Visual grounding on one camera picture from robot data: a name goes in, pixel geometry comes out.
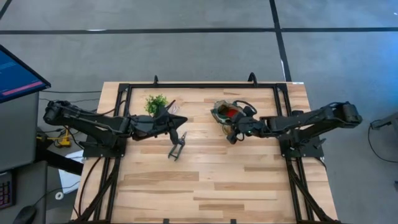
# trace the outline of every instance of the white paper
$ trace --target white paper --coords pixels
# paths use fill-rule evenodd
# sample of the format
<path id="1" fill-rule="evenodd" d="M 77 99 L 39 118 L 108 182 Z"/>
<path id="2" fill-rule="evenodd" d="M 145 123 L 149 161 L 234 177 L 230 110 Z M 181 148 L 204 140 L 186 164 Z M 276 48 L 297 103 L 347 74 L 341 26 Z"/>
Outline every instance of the white paper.
<path id="1" fill-rule="evenodd" d="M 66 158 L 72 158 L 74 161 L 77 162 L 81 162 L 83 163 L 83 150 L 77 151 L 77 152 L 73 152 L 71 154 L 67 154 Z M 68 173 L 64 170 L 59 169 L 58 170 L 60 173 L 60 178 L 61 178 L 61 184 L 62 187 L 70 187 L 73 184 L 75 184 L 76 182 L 78 182 L 80 180 L 80 176 L 76 175 L 76 174 L 71 174 Z M 62 189 L 64 194 L 68 194 L 74 190 L 76 190 L 77 188 L 79 188 L 79 184 L 75 184 L 73 187 L 68 188 L 68 189 Z"/>

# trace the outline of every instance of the small potted plant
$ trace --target small potted plant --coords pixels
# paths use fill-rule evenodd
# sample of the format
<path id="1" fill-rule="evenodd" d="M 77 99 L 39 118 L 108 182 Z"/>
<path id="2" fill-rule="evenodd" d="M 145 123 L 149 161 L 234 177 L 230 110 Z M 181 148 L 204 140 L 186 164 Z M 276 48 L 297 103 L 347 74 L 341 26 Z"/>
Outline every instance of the small potted plant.
<path id="1" fill-rule="evenodd" d="M 161 94 L 159 96 L 149 95 L 146 100 L 145 110 L 152 116 L 157 113 L 159 108 L 166 106 L 168 103 L 166 97 Z"/>

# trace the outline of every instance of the keyboard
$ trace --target keyboard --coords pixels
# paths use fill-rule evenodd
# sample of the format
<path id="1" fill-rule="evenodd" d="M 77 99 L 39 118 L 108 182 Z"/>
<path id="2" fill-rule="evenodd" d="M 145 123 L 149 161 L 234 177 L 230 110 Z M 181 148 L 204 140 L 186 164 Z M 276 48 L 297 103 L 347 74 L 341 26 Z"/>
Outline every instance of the keyboard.
<path id="1" fill-rule="evenodd" d="M 15 183 L 11 171 L 0 173 L 0 209 L 15 204 Z"/>

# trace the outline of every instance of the wooden table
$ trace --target wooden table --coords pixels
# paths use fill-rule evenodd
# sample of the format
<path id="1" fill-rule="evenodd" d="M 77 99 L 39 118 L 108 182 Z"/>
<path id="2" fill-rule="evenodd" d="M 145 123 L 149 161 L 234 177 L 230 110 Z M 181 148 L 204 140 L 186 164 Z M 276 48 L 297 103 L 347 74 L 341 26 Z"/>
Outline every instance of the wooden table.
<path id="1" fill-rule="evenodd" d="M 99 113 L 114 108 L 118 85 L 119 82 L 104 84 Z M 309 111 L 304 85 L 287 86 L 292 109 Z M 272 90 L 133 89 L 131 114 L 147 114 L 146 98 L 158 94 L 169 101 L 176 100 L 180 107 L 176 114 L 188 117 L 177 130 L 180 135 L 188 132 L 187 144 L 174 162 L 167 159 L 172 147 L 169 136 L 139 142 L 128 140 L 119 171 L 113 223 L 162 223 L 164 218 L 171 223 L 229 223 L 232 218 L 238 223 L 295 223 L 286 164 L 278 141 L 251 137 L 231 145 L 210 114 L 215 101 L 240 99 L 257 108 L 256 118 L 276 115 Z M 85 161 L 76 208 L 83 180 L 95 160 Z M 103 161 L 96 165 L 88 180 L 82 210 L 98 192 Z M 310 193 L 326 214 L 337 218 L 325 168 L 313 158 L 304 158 L 303 163 Z M 101 218 L 106 213 L 108 195 L 104 198 Z"/>

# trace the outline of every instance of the computer screen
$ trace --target computer screen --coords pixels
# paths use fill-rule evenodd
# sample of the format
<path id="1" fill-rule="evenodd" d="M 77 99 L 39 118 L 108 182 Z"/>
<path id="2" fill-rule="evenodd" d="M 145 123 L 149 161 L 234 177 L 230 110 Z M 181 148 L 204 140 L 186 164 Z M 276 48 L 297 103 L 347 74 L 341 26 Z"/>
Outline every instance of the computer screen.
<path id="1" fill-rule="evenodd" d="M 0 103 L 50 86 L 47 80 L 0 45 Z"/>

